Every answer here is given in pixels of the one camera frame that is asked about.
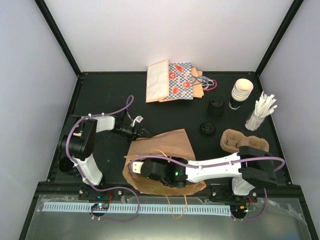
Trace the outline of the large brown paper bag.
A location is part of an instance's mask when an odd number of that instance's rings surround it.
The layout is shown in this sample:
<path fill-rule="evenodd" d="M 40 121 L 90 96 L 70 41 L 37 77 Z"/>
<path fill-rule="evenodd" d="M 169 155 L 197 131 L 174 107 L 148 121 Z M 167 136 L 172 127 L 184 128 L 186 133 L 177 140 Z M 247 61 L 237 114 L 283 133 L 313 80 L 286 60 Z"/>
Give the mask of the large brown paper bag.
<path fill-rule="evenodd" d="M 191 143 L 184 129 L 165 132 L 151 138 L 139 138 L 131 142 L 128 153 L 125 156 L 122 175 L 129 184 L 151 185 L 160 183 L 159 181 L 148 179 L 139 174 L 136 177 L 133 177 L 130 171 L 130 162 L 137 157 L 146 155 L 156 155 L 169 158 L 177 157 L 183 158 L 187 161 L 194 161 L 196 159 Z"/>

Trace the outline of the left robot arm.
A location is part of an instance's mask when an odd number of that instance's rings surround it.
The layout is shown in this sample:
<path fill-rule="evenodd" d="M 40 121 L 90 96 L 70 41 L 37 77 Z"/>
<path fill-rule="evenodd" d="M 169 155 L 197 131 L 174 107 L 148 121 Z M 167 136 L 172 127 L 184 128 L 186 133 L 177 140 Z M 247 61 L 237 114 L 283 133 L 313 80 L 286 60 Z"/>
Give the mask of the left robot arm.
<path fill-rule="evenodd" d="M 91 185 L 89 193 L 97 200 L 107 195 L 108 188 L 101 183 L 103 173 L 99 170 L 93 155 L 96 134 L 111 131 L 126 137 L 128 141 L 152 136 L 142 126 L 142 116 L 137 116 L 131 123 L 125 123 L 125 116 L 125 113 L 117 116 L 70 115 L 62 128 L 57 148 L 72 162 L 73 167 L 80 171 L 82 181 Z"/>

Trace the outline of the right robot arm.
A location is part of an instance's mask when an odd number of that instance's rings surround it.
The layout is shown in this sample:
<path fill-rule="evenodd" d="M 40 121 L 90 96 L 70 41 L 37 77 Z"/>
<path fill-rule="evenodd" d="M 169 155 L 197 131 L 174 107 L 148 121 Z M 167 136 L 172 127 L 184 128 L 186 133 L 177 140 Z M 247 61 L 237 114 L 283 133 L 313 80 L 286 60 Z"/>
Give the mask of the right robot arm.
<path fill-rule="evenodd" d="M 228 198 L 240 201 L 255 188 L 275 188 L 278 185 L 272 155 L 250 146 L 241 146 L 238 152 L 221 158 L 189 160 L 173 157 L 149 156 L 136 161 L 133 173 L 162 183 L 171 188 L 185 188 L 210 179 L 231 179 Z"/>

